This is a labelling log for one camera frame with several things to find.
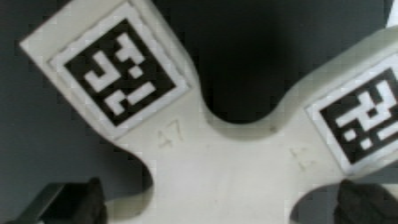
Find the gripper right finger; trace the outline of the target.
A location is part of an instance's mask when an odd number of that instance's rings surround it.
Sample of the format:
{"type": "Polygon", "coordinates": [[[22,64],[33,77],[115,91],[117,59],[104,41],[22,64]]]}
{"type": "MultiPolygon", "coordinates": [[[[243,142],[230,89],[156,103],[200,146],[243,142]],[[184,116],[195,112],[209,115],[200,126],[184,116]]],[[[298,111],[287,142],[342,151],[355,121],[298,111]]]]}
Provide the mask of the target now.
{"type": "Polygon", "coordinates": [[[398,199],[378,184],[340,181],[335,224],[398,224],[398,199]]]}

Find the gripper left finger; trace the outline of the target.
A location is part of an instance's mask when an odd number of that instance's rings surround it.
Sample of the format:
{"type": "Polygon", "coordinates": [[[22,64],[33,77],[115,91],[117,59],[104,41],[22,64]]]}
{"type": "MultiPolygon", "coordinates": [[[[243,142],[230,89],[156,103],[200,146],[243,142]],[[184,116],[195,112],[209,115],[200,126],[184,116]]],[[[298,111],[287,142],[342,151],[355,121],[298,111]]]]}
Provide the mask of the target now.
{"type": "Polygon", "coordinates": [[[12,224],[106,224],[101,181],[49,183],[12,224]]]}

